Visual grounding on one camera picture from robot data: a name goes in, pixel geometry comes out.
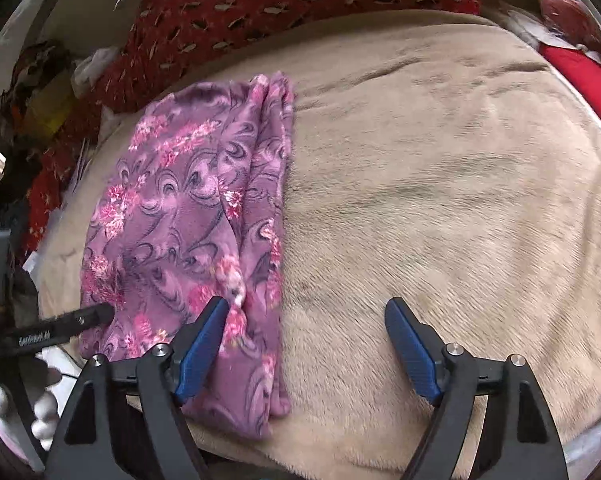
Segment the white gloved left hand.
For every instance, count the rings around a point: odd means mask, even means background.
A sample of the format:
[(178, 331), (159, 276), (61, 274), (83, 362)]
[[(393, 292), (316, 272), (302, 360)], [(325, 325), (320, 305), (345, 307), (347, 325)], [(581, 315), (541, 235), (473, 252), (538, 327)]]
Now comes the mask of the white gloved left hand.
[[(62, 380), (61, 372), (46, 362), (34, 359), (34, 370), (24, 377), (26, 392), (32, 395), (34, 421), (29, 425), (32, 435), (46, 451), (50, 451), (58, 429), (58, 400), (50, 388)], [(16, 408), (8, 388), (0, 384), (0, 438), (21, 460), (28, 460), (23, 449), (27, 439), (16, 428)]]

